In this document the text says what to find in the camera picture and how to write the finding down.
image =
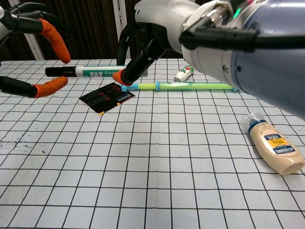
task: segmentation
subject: grid mat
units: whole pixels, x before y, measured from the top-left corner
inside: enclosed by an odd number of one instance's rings
[[[172,81],[185,65],[158,60],[141,82]],[[0,75],[44,83],[50,66],[63,64],[2,62]],[[260,112],[305,155],[303,120],[243,92],[133,92],[103,116],[79,101],[111,82],[0,94],[0,228],[305,228],[305,170],[276,174],[238,125]]]

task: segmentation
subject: dark background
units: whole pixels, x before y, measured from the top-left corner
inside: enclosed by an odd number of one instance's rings
[[[74,31],[73,35],[61,33],[72,59],[112,59],[116,58],[118,39],[112,0],[28,0],[46,4],[50,13],[58,16]],[[134,14],[134,5],[140,0],[125,0],[127,22]],[[209,0],[196,0],[203,4]],[[10,7],[8,0],[0,0],[0,6]],[[44,57],[58,59],[50,43],[36,35]],[[139,34],[130,46],[131,57],[140,51]],[[182,58],[173,51],[167,51],[163,58]],[[0,61],[35,59],[23,34],[11,34],[0,47]]]

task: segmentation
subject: table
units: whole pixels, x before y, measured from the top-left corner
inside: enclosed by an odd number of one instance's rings
[[[69,63],[97,64],[115,61]],[[185,65],[160,59],[139,82],[172,81]],[[0,75],[44,83],[50,66],[63,64],[2,62]],[[0,228],[305,228],[305,170],[276,174],[238,124],[260,112],[305,155],[303,120],[244,92],[133,92],[103,116],[79,101],[111,82],[0,94]]]

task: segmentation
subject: black card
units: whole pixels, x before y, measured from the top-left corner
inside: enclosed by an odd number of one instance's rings
[[[119,106],[121,103],[133,97],[134,94],[122,92],[121,86],[116,83],[111,83],[80,97],[80,100],[99,115],[102,115],[106,111]]]

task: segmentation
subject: black marker cap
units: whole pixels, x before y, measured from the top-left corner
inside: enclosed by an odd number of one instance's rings
[[[58,76],[77,77],[77,75],[75,74],[75,68],[76,68],[75,66],[46,68],[46,75],[48,77],[58,77]]]

